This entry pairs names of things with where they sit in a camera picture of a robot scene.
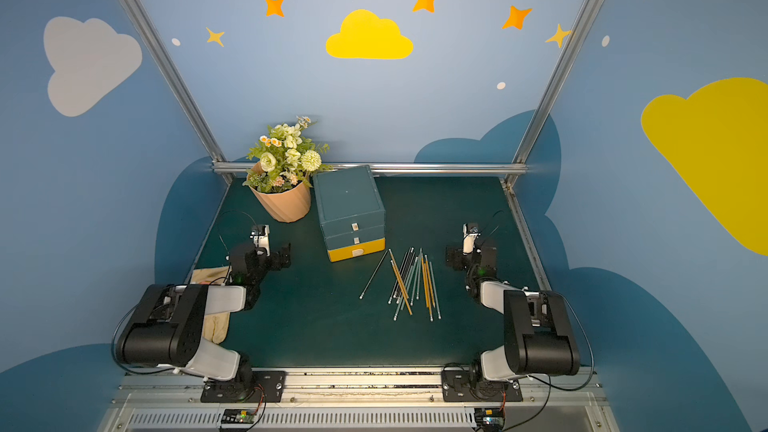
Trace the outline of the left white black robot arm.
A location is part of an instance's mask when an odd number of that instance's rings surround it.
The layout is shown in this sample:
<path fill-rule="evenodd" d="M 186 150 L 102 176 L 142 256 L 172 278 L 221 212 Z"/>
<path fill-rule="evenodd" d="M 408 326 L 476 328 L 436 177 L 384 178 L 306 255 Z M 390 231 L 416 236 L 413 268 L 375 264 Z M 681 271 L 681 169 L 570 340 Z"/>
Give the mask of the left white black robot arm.
<path fill-rule="evenodd" d="M 252 309 L 267 273 L 291 265 L 291 246 L 243 243 L 234 258 L 228 285 L 149 286 L 113 333 L 113 360 L 125 370 L 166 366 L 214 381 L 240 380 L 247 357 L 205 338 L 205 319 Z"/>

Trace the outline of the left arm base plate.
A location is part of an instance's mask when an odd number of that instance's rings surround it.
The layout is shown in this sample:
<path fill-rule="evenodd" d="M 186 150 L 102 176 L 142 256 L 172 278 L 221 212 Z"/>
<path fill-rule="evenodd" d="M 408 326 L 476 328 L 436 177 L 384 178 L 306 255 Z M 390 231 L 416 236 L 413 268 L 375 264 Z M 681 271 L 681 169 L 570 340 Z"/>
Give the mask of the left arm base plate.
<path fill-rule="evenodd" d="M 278 403 L 285 388 L 286 372 L 281 370 L 252 370 L 246 378 L 229 381 L 204 382 L 202 403 Z"/>

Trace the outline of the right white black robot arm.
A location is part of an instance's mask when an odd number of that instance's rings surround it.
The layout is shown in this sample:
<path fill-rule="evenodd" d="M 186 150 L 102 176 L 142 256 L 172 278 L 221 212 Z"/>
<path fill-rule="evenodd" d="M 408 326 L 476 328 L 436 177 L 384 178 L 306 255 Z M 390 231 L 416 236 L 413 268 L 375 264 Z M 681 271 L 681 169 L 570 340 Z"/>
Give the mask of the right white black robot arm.
<path fill-rule="evenodd" d="M 467 236 L 447 246 L 445 263 L 465 274 L 465 289 L 479 305 L 503 318 L 503 342 L 479 354 L 475 381 L 508 382 L 532 374 L 573 376 L 581 366 L 565 298 L 553 291 L 514 287 L 497 276 L 497 248 Z"/>

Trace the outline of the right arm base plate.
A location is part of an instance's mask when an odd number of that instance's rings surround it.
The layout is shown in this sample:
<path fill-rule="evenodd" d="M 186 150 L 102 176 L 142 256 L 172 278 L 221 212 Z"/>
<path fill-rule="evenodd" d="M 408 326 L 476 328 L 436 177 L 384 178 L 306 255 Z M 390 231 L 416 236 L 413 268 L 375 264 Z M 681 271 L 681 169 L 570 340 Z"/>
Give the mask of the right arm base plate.
<path fill-rule="evenodd" d="M 518 382 L 487 381 L 475 378 L 459 368 L 443 369 L 440 373 L 445 402 L 522 402 Z"/>

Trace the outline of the teal drawer cabinet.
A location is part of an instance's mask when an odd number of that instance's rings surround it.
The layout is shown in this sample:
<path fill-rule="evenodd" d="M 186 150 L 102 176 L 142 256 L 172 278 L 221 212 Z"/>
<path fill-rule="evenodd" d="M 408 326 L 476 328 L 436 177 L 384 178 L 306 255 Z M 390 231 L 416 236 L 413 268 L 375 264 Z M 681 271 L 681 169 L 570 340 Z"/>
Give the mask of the teal drawer cabinet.
<path fill-rule="evenodd" d="M 319 173 L 312 184 L 327 253 L 385 238 L 386 211 L 368 165 Z"/>

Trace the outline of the yellow pencil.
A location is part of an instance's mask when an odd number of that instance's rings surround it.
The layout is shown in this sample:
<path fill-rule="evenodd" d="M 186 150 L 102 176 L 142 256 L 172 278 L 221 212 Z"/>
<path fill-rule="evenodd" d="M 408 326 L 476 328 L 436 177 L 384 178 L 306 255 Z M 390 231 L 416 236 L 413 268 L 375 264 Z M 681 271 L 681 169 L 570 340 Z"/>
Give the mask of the yellow pencil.
<path fill-rule="evenodd" d="M 396 280 L 396 283 L 397 283 L 397 289 L 401 288 L 402 289 L 402 293 L 403 293 L 403 297 L 401 299 L 401 302 L 400 303 L 397 302 L 397 304 L 399 305 L 400 308 L 404 307 L 408 311 L 409 315 L 412 315 L 413 312 L 412 312 L 411 305 L 409 303 L 408 291 L 407 291 L 406 286 L 403 285 L 403 282 L 402 282 L 402 279 L 401 279 L 401 274 L 400 274 L 400 267 L 398 266 L 393 253 L 390 253 L 390 262 L 391 262 L 391 266 L 392 266 L 392 269 L 393 269 L 393 272 L 394 272 L 394 276 L 395 276 L 395 280 Z"/>
<path fill-rule="evenodd" d="M 426 254 L 424 255 L 424 259 L 426 260 L 426 263 L 428 265 L 428 257 Z M 433 315 L 433 308 L 432 308 L 432 302 L 431 302 L 431 310 L 428 310 L 430 322 L 434 321 L 434 315 Z"/>
<path fill-rule="evenodd" d="M 422 273 L 422 288 L 423 288 L 423 298 L 425 302 L 425 306 L 427 310 L 431 310 L 431 299 L 430 299 L 430 293 L 429 293 L 429 278 L 428 278 L 428 265 L 426 263 L 426 260 L 422 257 L 421 259 L 421 273 Z"/>

